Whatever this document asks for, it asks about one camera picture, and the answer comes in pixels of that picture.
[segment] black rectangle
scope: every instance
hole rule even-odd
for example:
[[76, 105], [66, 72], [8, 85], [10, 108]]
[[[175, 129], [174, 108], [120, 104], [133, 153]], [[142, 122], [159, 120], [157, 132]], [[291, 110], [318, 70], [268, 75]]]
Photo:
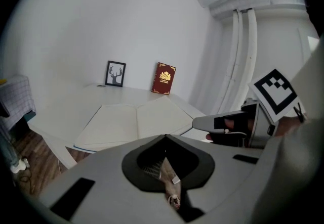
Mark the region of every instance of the black rectangle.
[[65, 220], [70, 220], [95, 181], [80, 178], [65, 194], [51, 207], [51, 211]]
[[224, 117], [214, 118], [214, 129], [226, 129]]
[[256, 158], [256, 157], [249, 157], [249, 156], [238, 155], [238, 154], [233, 156], [233, 158], [236, 160], [243, 161], [246, 163], [251, 163], [251, 164], [256, 164], [259, 160], [259, 158]]

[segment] white wall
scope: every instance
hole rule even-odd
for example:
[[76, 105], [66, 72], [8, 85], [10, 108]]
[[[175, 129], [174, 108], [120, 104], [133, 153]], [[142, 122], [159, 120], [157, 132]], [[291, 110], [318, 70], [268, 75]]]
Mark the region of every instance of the white wall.
[[204, 53], [199, 63], [198, 74], [189, 99], [189, 103], [204, 114], [210, 114], [217, 97], [215, 87], [218, 79], [216, 76], [220, 70], [219, 67], [224, 66], [221, 65], [221, 61], [224, 59], [223, 56], [229, 58], [229, 54], [222, 52], [221, 49], [222, 33], [223, 25], [216, 19], [212, 20], [209, 24]]
[[214, 104], [216, 103], [220, 87], [224, 80], [227, 65], [229, 62], [230, 45], [232, 40], [232, 29], [231, 27], [224, 26], [223, 34], [220, 40], [220, 53], [216, 57], [216, 61], [213, 62], [212, 77], [208, 79], [209, 89], [205, 92], [202, 98], [203, 104], [201, 111], [205, 114], [213, 114], [212, 111]]
[[188, 101], [210, 24], [197, 0], [21, 0], [2, 40], [4, 77], [28, 76], [41, 110], [103, 83], [108, 60], [127, 64], [124, 86], [143, 89], [164, 62], [177, 67], [171, 92]]
[[[283, 73], [289, 80], [297, 74], [304, 64], [303, 48], [299, 29], [309, 36], [317, 36], [305, 11], [294, 9], [272, 9], [256, 11], [258, 27], [258, 52], [253, 79], [274, 68]], [[238, 76], [241, 76], [248, 49], [248, 20], [244, 14], [244, 39], [242, 64]], [[223, 20], [224, 34], [231, 36], [232, 22]], [[223, 47], [229, 49], [231, 38], [223, 37]], [[224, 111], [228, 111], [235, 98], [239, 81], [233, 86], [231, 95]], [[247, 97], [254, 97], [249, 90]]]

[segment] gold emblem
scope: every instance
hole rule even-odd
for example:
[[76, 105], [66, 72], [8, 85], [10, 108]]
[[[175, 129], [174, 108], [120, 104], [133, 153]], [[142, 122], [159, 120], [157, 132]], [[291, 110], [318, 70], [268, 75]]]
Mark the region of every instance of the gold emblem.
[[166, 72], [162, 72], [160, 75], [160, 79], [163, 80], [171, 80], [171, 75], [166, 71]]

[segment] white table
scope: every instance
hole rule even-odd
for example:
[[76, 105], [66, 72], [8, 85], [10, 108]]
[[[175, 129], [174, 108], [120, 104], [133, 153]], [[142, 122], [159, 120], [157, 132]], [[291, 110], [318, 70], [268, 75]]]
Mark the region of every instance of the white table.
[[[71, 168], [76, 165], [76, 161], [66, 147], [90, 152], [74, 147], [74, 142], [101, 105], [140, 105], [161, 96], [163, 95], [142, 89], [114, 86], [97, 87], [96, 84], [93, 84], [74, 94], [67, 95], [39, 112], [28, 122], [28, 126], [43, 136], [55, 156], [67, 168]], [[205, 116], [178, 96], [170, 94], [168, 97], [191, 118]], [[183, 136], [204, 140], [206, 134], [207, 132], [191, 129]]]

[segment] open notebook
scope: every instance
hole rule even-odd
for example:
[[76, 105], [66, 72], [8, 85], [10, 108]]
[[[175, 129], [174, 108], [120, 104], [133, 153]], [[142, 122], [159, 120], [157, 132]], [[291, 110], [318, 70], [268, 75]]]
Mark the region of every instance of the open notebook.
[[154, 135], [180, 135], [191, 126], [192, 118], [167, 97], [139, 106], [102, 105], [74, 146], [98, 151]]

